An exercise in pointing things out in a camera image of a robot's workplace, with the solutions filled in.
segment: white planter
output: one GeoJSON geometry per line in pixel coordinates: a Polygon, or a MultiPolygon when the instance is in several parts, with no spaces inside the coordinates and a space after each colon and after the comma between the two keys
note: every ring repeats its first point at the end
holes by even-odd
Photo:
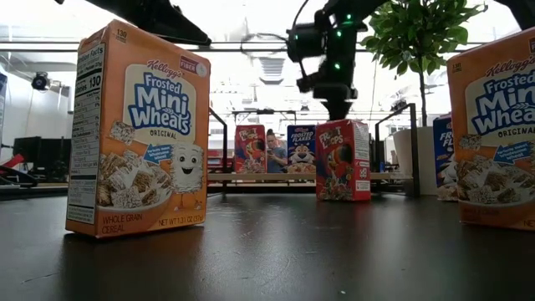
{"type": "MultiPolygon", "coordinates": [[[[435,150],[433,146],[433,127],[419,127],[418,130],[418,164],[420,167],[420,194],[436,195],[435,150]]],[[[395,152],[400,163],[400,171],[412,175],[412,154],[410,148],[410,130],[394,133],[395,152]]]]}

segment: potted plant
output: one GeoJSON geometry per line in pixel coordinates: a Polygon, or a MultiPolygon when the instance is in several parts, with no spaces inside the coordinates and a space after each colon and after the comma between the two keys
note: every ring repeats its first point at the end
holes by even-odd
{"type": "MultiPolygon", "coordinates": [[[[374,54],[383,68],[396,69],[400,76],[410,69],[420,78],[421,114],[423,128],[418,129],[420,162],[420,193],[436,194],[432,128],[427,127],[425,102],[425,73],[431,75],[446,66],[443,54],[459,44],[466,44],[468,31],[461,25],[469,18],[484,12],[486,6],[468,8],[466,0],[392,0],[379,7],[369,21],[374,34],[361,45],[374,54]]],[[[394,135],[400,171],[412,174],[410,131],[394,135]]]]}
{"type": "Polygon", "coordinates": [[[466,0],[393,0],[379,7],[369,21],[374,34],[360,43],[383,68],[408,69],[420,77],[422,125],[427,126],[425,73],[446,66],[443,54],[466,45],[468,31],[461,24],[487,6],[466,7],[466,0]]]}

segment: wall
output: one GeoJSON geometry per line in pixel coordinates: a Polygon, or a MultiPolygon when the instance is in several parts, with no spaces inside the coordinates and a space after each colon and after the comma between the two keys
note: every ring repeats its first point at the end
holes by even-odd
{"type": "MultiPolygon", "coordinates": [[[[13,145],[15,138],[42,136],[43,138],[70,138],[72,115],[67,113],[68,97],[60,97],[53,91],[41,93],[32,89],[30,83],[16,75],[8,76],[5,118],[3,122],[4,145],[13,145]]],[[[0,162],[11,158],[13,153],[3,149],[0,162]]]]}

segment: red cereal box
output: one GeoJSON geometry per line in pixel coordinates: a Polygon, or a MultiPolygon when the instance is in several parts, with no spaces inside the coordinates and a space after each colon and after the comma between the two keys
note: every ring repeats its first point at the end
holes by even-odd
{"type": "Polygon", "coordinates": [[[263,125],[237,125],[234,138],[237,173],[266,172],[266,133],[263,125]]]}
{"type": "Polygon", "coordinates": [[[316,127],[316,196],[320,201],[369,201],[368,126],[354,120],[316,127]]]}

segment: table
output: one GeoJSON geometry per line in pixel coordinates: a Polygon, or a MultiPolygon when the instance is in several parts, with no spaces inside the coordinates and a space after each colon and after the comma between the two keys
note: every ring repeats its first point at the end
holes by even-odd
{"type": "Polygon", "coordinates": [[[204,227],[95,241],[65,197],[0,202],[2,300],[528,300],[535,233],[458,222],[455,203],[209,198],[204,227]]]}

